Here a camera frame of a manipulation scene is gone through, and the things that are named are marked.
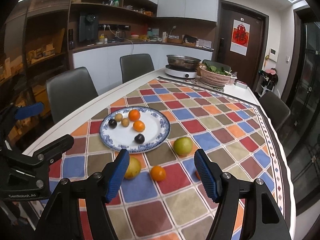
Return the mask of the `brown longan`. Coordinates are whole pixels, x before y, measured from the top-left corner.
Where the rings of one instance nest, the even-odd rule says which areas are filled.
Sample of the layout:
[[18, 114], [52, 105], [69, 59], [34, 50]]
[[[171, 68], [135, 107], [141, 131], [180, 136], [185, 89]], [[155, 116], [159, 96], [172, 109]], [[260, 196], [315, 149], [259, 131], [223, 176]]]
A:
[[123, 119], [123, 115], [121, 113], [118, 113], [115, 115], [114, 119], [116, 120], [116, 122], [121, 122]]
[[123, 127], [128, 127], [129, 124], [130, 124], [129, 118], [123, 118], [123, 119], [122, 119], [121, 125], [122, 125]]

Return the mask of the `grey chair right side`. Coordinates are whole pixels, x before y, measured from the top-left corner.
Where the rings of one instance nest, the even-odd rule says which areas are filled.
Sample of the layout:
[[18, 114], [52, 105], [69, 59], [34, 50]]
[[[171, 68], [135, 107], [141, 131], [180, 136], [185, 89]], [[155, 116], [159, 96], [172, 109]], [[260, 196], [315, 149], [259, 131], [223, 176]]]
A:
[[291, 114], [289, 107], [272, 91], [267, 91], [259, 102], [275, 131], [279, 131]]

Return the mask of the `pink basket of greens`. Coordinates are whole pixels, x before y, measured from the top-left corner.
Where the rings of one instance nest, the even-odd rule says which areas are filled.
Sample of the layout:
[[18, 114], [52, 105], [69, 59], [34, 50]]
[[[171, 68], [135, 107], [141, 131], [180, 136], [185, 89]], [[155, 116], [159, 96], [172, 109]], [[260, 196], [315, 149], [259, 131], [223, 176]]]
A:
[[233, 85], [236, 76], [231, 67], [218, 62], [204, 60], [199, 64], [200, 81], [212, 87], [223, 88], [225, 85]]

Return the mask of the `large orange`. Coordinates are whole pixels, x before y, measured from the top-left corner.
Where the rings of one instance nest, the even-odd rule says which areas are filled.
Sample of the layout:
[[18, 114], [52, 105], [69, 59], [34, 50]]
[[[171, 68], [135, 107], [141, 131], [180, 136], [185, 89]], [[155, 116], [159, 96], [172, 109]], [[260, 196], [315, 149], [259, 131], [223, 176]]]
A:
[[154, 166], [150, 171], [150, 176], [154, 181], [163, 181], [166, 177], [166, 171], [161, 166]]

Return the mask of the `black glass sliding door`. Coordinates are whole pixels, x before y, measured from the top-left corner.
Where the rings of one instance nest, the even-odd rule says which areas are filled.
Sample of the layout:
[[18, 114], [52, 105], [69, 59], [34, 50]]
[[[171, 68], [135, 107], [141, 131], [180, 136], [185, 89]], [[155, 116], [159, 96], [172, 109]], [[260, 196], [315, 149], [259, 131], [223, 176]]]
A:
[[282, 143], [297, 206], [319, 195], [319, 19], [310, 8], [295, 11], [297, 32], [283, 92], [291, 110]]

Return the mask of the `small mandarin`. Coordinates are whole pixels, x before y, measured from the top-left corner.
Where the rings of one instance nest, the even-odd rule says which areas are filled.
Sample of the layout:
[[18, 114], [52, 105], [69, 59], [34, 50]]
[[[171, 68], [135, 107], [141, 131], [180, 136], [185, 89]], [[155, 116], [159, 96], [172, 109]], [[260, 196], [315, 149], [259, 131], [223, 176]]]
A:
[[137, 120], [133, 123], [133, 129], [139, 133], [143, 132], [145, 129], [144, 122]]
[[128, 118], [130, 121], [138, 121], [140, 119], [140, 111], [137, 109], [132, 109], [129, 111]]

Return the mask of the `grey chair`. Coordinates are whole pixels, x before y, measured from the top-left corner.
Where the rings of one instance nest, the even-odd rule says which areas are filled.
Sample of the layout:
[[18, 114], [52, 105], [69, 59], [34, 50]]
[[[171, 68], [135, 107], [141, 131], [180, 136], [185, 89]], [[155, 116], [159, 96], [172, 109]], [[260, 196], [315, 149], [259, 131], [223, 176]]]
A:
[[144, 74], [154, 71], [149, 54], [132, 54], [120, 58], [122, 81], [126, 83]]
[[267, 91], [259, 102], [275, 131], [279, 131], [291, 114], [289, 107], [272, 91]]
[[53, 122], [73, 113], [98, 96], [91, 76], [85, 67], [61, 73], [46, 81]]

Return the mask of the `steel pot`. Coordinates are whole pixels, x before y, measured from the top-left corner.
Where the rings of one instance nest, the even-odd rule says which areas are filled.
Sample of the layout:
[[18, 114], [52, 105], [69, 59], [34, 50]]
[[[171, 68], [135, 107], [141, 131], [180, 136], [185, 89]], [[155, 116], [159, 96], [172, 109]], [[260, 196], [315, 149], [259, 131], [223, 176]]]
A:
[[169, 65], [186, 69], [196, 69], [201, 62], [200, 59], [181, 55], [167, 55], [167, 61]]

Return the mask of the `blue white porcelain plate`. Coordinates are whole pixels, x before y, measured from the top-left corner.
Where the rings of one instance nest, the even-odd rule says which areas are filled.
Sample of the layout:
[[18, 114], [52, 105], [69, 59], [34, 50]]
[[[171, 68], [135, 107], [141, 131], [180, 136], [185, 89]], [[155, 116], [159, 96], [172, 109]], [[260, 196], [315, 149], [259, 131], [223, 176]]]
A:
[[109, 114], [100, 124], [99, 135], [112, 150], [145, 153], [159, 147], [170, 134], [170, 122], [158, 110], [133, 106]]

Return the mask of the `white intercom panel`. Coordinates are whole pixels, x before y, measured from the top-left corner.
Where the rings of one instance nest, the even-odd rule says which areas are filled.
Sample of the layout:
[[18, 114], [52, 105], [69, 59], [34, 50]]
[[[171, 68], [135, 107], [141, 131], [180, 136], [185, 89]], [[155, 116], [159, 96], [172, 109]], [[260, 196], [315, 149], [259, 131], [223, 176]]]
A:
[[268, 58], [274, 62], [277, 62], [278, 52], [275, 49], [270, 48]]

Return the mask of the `stroller with pink toy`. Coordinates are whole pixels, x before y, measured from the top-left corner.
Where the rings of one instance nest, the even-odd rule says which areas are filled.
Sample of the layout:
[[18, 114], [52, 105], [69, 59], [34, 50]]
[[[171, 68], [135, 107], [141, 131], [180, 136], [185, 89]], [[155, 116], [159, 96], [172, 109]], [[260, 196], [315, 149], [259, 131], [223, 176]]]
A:
[[266, 92], [273, 91], [278, 83], [278, 75], [276, 68], [260, 70], [259, 75], [262, 78], [258, 85], [258, 98], [261, 98]]

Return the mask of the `dark wooden door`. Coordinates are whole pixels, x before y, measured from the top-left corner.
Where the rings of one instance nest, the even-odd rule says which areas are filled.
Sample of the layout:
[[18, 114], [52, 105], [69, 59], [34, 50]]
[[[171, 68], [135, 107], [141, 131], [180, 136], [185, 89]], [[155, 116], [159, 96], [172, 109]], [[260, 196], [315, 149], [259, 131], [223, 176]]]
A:
[[266, 52], [269, 17], [262, 12], [219, 0], [213, 59], [237, 72], [255, 90]]

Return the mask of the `green pear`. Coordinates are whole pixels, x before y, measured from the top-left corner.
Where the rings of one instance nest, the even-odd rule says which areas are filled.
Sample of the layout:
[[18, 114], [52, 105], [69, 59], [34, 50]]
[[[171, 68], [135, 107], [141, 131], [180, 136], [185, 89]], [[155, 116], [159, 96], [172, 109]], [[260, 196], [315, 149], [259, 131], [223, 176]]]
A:
[[193, 141], [189, 137], [182, 137], [175, 140], [173, 149], [179, 156], [186, 156], [193, 150]]

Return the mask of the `grey chair near left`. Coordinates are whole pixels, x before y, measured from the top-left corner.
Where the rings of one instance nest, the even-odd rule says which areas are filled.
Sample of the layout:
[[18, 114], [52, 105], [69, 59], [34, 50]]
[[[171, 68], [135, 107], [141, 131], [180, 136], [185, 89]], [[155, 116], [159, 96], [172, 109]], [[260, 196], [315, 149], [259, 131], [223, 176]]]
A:
[[91, 76], [85, 67], [61, 73], [46, 81], [53, 122], [73, 113], [98, 96]]

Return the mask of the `red fu poster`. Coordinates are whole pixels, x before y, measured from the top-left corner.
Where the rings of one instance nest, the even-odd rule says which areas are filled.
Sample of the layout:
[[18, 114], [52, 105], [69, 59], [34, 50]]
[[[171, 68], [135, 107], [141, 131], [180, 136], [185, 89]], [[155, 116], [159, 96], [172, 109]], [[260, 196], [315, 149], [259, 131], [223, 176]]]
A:
[[230, 51], [246, 56], [249, 42], [250, 25], [233, 20]]

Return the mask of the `dark plum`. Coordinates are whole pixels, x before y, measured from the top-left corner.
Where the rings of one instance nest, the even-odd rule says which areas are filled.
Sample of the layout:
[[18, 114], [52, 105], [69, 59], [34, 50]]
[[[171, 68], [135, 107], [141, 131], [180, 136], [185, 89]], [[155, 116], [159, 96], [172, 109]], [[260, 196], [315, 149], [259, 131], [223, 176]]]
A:
[[145, 141], [145, 137], [144, 135], [142, 135], [141, 133], [139, 133], [138, 135], [135, 136], [134, 138], [135, 142], [138, 144], [143, 144]]
[[110, 119], [108, 121], [108, 126], [112, 129], [116, 128], [117, 127], [117, 121], [115, 119]]

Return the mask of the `orange mandarin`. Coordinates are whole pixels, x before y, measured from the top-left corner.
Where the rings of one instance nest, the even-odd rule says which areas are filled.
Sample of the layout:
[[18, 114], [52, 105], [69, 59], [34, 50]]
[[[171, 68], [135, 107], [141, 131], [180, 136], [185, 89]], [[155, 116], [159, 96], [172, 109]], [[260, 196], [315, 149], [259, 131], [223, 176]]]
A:
[[195, 173], [196, 173], [196, 176], [197, 176], [198, 180], [201, 180], [201, 178], [200, 178], [200, 175], [199, 175], [198, 171], [196, 171]]

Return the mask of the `yellow pear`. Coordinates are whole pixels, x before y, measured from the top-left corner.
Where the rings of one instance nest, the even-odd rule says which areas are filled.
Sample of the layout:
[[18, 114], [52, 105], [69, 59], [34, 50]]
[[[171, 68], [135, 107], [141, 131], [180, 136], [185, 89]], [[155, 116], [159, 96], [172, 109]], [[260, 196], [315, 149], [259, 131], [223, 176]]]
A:
[[127, 180], [134, 179], [136, 176], [140, 174], [141, 171], [141, 163], [135, 157], [130, 157], [130, 163], [125, 173], [124, 178]]

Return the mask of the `small white box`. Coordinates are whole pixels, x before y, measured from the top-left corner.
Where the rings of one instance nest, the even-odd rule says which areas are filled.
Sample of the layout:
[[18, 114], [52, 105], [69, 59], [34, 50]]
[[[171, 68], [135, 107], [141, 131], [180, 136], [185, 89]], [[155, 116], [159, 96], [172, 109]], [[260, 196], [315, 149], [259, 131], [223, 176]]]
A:
[[243, 89], [247, 89], [247, 87], [248, 87], [248, 85], [246, 83], [239, 81], [239, 80], [235, 80], [234, 85], [237, 87], [243, 88]]

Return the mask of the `black water dispenser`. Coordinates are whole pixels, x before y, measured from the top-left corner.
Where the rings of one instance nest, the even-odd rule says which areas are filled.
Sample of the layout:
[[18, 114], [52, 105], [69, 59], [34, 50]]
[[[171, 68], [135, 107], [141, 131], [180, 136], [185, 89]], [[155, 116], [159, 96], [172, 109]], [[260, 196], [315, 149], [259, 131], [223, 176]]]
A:
[[94, 41], [98, 39], [98, 15], [80, 14], [79, 42]]

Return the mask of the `grey chair far left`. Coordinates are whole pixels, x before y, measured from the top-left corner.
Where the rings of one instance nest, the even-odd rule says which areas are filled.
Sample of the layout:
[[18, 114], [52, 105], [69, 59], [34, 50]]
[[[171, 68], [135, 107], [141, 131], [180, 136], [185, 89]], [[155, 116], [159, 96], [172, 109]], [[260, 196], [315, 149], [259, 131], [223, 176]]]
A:
[[154, 71], [149, 54], [132, 54], [120, 58], [122, 81], [126, 83], [144, 74]]

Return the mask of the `white induction cooker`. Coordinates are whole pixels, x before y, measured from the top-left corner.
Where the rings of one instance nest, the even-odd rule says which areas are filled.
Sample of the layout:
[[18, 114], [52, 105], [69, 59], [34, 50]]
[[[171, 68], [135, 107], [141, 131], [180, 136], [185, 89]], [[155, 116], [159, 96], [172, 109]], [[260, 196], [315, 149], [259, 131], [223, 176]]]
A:
[[164, 71], [167, 75], [182, 78], [182, 79], [195, 79], [197, 77], [197, 70], [176, 67], [170, 64], [166, 65]]

